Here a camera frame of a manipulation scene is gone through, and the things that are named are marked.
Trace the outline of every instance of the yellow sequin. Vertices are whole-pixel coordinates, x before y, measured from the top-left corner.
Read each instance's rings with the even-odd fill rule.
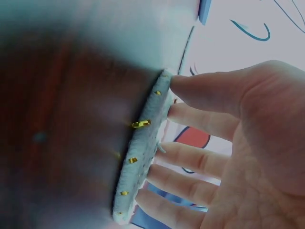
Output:
[[[133,158],[129,159],[130,164],[136,163],[137,161],[138,161],[138,159],[136,157],[133,157]]]
[[[144,127],[144,126],[147,126],[147,125],[150,125],[151,124],[151,121],[150,120],[143,120],[143,121],[139,121],[139,122],[136,122],[136,123],[132,123],[132,128],[141,128],[141,127]]]
[[[128,194],[129,194],[129,192],[127,192],[127,191],[121,192],[121,195],[122,195],[122,196],[126,196],[126,195],[128,195]]]

